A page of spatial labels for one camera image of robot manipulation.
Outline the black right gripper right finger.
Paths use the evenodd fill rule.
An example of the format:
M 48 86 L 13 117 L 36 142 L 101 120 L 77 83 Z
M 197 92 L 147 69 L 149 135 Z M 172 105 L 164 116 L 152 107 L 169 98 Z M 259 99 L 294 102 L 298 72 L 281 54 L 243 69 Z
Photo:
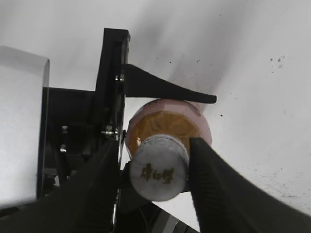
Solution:
M 207 142 L 190 139 L 189 186 L 202 233 L 309 233 L 311 217 L 267 194 Z

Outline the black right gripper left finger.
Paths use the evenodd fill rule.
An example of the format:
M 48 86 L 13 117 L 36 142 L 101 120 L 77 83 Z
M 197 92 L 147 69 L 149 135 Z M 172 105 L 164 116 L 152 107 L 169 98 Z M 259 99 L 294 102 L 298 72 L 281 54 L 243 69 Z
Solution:
M 119 183 L 118 142 L 109 139 L 63 186 L 0 223 L 2 233 L 108 233 Z

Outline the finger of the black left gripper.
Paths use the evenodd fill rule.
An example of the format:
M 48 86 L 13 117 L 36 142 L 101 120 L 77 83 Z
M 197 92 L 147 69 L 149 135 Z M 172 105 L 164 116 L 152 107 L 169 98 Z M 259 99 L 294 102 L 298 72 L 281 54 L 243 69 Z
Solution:
M 158 78 L 132 64 L 125 64 L 124 93 L 131 98 L 158 98 L 214 104 L 215 95 L 195 92 Z

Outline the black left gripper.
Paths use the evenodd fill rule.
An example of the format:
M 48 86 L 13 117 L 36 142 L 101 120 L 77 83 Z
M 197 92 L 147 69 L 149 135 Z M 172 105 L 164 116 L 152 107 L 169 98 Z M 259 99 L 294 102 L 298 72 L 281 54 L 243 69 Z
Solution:
M 130 182 L 131 161 L 120 171 L 124 130 L 124 70 L 130 33 L 104 30 L 103 45 L 93 91 L 46 88 L 40 138 L 40 199 L 58 190 L 95 155 L 105 142 L 118 142 L 119 211 L 130 213 L 151 201 Z M 112 230 L 116 213 L 114 204 Z

